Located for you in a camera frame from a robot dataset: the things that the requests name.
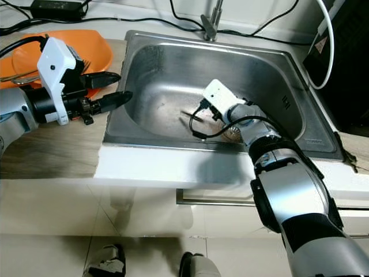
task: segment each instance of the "faucet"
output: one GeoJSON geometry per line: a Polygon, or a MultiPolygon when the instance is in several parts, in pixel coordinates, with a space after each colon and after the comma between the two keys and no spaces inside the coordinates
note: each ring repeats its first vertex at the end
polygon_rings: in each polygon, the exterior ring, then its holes
{"type": "Polygon", "coordinates": [[[223,0],[217,0],[217,5],[213,9],[213,14],[212,17],[210,18],[210,21],[204,14],[201,15],[202,25],[204,26],[205,29],[204,39],[209,42],[214,42],[216,40],[217,30],[222,11],[221,9],[222,4],[223,0]]]}

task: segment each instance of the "black device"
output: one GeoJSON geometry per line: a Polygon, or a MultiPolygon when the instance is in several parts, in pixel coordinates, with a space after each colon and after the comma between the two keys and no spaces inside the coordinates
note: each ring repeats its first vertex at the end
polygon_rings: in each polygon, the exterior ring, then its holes
{"type": "MultiPolygon", "coordinates": [[[[369,1],[345,1],[333,19],[335,57],[332,75],[318,96],[339,130],[369,137],[369,1]]],[[[312,80],[320,84],[327,72],[329,36],[317,39],[319,47],[303,64],[312,80]]]]}
{"type": "Polygon", "coordinates": [[[79,2],[33,0],[29,10],[33,18],[81,20],[86,14],[79,2]]]}

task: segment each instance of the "power adapter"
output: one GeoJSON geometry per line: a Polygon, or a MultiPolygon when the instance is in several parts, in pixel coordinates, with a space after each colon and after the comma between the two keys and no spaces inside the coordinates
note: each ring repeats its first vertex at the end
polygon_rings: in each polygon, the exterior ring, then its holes
{"type": "Polygon", "coordinates": [[[78,21],[86,14],[79,2],[33,0],[29,7],[33,18],[78,21]]]}

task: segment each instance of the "wooden countertop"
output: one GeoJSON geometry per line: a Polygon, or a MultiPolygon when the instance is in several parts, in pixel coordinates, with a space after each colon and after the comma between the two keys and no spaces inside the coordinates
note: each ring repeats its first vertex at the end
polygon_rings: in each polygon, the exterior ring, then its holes
{"type": "MultiPolygon", "coordinates": [[[[18,40],[21,35],[7,36],[0,47],[18,40]]],[[[107,40],[113,51],[109,71],[121,73],[126,42],[107,40]]],[[[118,84],[101,90],[95,97],[115,92],[118,84]]],[[[40,124],[38,130],[13,142],[1,159],[1,179],[92,178],[99,160],[108,114],[94,116],[94,124],[82,120],[60,126],[56,122],[40,124]]]]}

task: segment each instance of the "sink basin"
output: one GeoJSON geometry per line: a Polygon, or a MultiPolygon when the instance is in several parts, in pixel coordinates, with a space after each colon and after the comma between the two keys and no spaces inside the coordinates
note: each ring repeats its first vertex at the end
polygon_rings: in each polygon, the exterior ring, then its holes
{"type": "MultiPolygon", "coordinates": [[[[279,121],[308,156],[342,159],[333,132],[288,53],[137,31],[129,31],[126,40],[118,89],[134,96],[110,114],[105,143],[245,152],[235,128],[206,141],[189,130],[189,114],[216,78],[279,121]]],[[[202,120],[194,127],[199,131],[211,134],[224,126],[212,120],[209,110],[198,117],[202,120]]]]}

